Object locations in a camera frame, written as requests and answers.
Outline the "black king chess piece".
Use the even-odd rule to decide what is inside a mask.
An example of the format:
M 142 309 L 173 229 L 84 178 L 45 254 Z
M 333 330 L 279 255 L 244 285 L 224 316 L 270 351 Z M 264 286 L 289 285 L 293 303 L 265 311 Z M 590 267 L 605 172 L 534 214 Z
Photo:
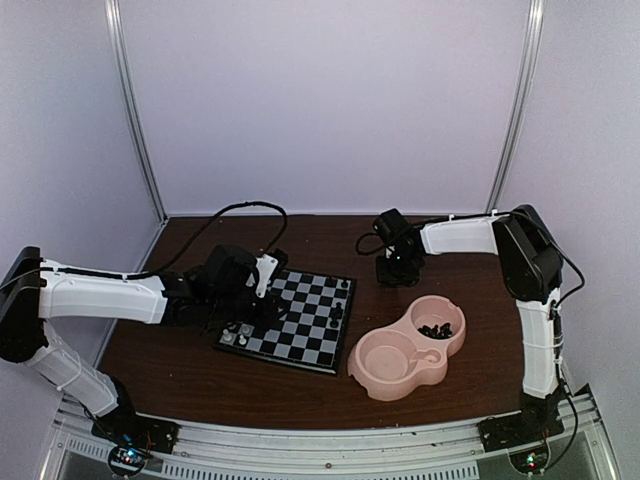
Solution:
M 332 329 L 337 329 L 339 327 L 340 311 L 336 309 L 332 309 L 330 312 L 329 319 L 330 319 L 329 326 Z

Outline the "black and white chessboard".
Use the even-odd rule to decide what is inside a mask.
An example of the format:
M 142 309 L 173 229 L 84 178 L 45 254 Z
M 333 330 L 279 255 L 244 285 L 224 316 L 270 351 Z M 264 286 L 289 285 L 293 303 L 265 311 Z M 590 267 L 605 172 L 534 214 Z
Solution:
M 326 286 L 328 278 L 336 280 L 335 288 Z M 341 287 L 342 280 L 349 283 L 347 289 Z M 355 290 L 356 280 L 350 277 L 284 270 L 273 280 L 269 292 L 286 301 L 288 311 L 264 333 L 249 325 L 251 331 L 244 335 L 241 333 L 243 324 L 240 324 L 231 344 L 221 341 L 225 328 L 217 336 L 213 348 L 296 369 L 336 375 Z M 339 327 L 332 329 L 329 317 L 337 302 L 343 304 L 344 315 L 339 320 Z M 247 338 L 245 346 L 238 344 L 240 335 Z

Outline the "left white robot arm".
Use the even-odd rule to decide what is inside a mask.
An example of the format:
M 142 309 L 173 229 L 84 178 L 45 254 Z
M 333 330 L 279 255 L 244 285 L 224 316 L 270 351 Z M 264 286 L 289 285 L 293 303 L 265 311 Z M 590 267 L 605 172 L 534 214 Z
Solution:
M 268 287 L 287 263 L 280 249 L 256 257 L 219 245 L 203 265 L 185 273 L 125 274 L 63 265 L 26 247 L 1 286 L 1 357 L 33 368 L 75 397 L 97 425 L 133 444 L 143 436 L 144 424 L 124 385 L 91 367 L 49 319 L 114 318 L 208 330 L 224 322 L 269 324 L 280 305 Z

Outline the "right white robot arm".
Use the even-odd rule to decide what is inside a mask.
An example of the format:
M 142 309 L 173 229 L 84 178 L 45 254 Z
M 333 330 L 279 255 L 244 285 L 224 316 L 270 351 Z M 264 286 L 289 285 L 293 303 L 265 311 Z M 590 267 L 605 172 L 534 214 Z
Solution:
M 376 278 L 385 286 L 413 286 L 424 258 L 453 253 L 487 253 L 499 258 L 503 283 L 516 301 L 524 347 L 523 412 L 513 419 L 519 440 L 535 440 L 551 424 L 549 410 L 563 396 L 560 317 L 560 248 L 536 210 L 521 205 L 509 212 L 409 222 L 397 209 L 372 224 L 381 245 L 373 250 Z

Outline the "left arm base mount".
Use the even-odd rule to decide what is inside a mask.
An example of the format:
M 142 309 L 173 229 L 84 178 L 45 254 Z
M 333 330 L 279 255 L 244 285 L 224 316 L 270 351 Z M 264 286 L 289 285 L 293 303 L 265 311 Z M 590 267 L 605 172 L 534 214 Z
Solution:
M 93 422 L 91 433 L 121 447 L 171 454 L 177 441 L 179 425 L 144 416 L 111 420 L 98 418 Z

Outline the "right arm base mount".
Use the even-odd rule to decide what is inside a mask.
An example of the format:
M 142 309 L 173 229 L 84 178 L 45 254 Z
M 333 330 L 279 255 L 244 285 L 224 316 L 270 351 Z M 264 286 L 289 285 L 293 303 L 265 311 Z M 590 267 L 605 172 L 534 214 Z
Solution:
M 527 423 L 521 413 L 489 417 L 480 421 L 477 427 L 485 452 L 542 442 L 545 438 L 565 431 L 561 420 L 552 419 L 542 424 Z

